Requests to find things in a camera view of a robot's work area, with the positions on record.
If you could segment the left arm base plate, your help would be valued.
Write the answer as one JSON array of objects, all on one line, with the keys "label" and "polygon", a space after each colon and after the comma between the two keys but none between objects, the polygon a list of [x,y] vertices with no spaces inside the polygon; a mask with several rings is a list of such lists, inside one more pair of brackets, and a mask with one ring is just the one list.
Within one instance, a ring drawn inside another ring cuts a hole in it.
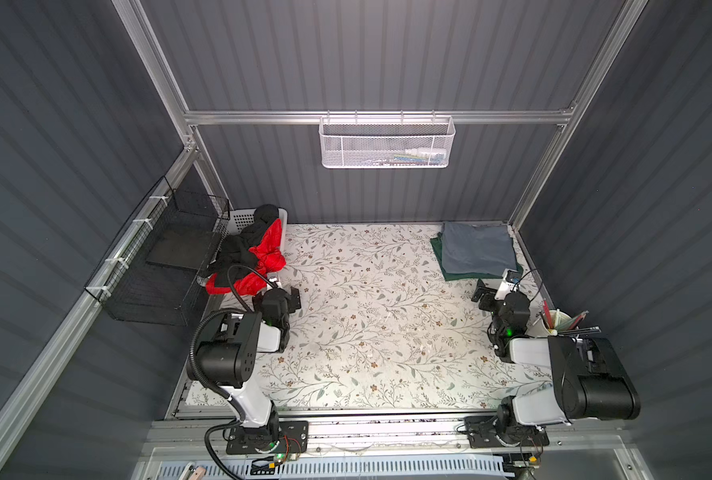
[{"label": "left arm base plate", "polygon": [[258,428],[237,427],[225,434],[228,455],[301,454],[308,448],[306,421],[271,421]]}]

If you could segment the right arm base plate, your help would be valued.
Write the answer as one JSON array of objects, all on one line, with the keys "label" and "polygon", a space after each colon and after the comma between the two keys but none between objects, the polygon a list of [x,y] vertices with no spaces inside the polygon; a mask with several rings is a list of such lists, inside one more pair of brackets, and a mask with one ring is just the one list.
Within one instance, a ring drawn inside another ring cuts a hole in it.
[{"label": "right arm base plate", "polygon": [[471,448],[543,447],[550,445],[547,432],[536,426],[525,426],[494,415],[468,416],[458,432],[465,435]]}]

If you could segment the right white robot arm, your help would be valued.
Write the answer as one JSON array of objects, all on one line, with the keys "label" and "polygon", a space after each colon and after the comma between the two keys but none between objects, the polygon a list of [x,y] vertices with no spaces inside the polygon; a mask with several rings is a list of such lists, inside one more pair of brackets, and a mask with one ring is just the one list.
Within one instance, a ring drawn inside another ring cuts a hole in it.
[{"label": "right white robot arm", "polygon": [[497,289],[479,280],[471,300],[491,315],[487,338],[501,361],[551,374],[550,387],[501,401],[492,425],[502,443],[535,440],[545,427],[574,420],[638,418],[639,394],[608,339],[575,330],[532,335],[531,300],[507,280]]}]

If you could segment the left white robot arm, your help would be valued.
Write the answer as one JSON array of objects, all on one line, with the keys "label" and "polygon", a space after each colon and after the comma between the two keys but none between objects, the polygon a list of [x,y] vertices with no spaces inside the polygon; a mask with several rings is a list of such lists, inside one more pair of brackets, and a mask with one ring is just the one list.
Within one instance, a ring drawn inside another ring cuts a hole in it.
[{"label": "left white robot arm", "polygon": [[259,355],[286,350],[291,315],[302,307],[300,291],[269,287],[253,297],[253,306],[252,311],[225,308],[205,317],[191,340],[186,372],[229,402],[239,429],[274,439],[280,433],[277,409],[252,376]]}]

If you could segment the black t-shirt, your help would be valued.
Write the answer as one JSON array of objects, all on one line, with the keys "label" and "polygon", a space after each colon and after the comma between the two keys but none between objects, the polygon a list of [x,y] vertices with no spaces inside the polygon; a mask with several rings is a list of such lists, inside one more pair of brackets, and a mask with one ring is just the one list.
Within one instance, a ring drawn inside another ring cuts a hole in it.
[{"label": "black t-shirt", "polygon": [[284,214],[273,204],[230,212],[213,259],[197,274],[212,295],[254,295],[266,286],[262,276],[286,266],[282,253]]}]

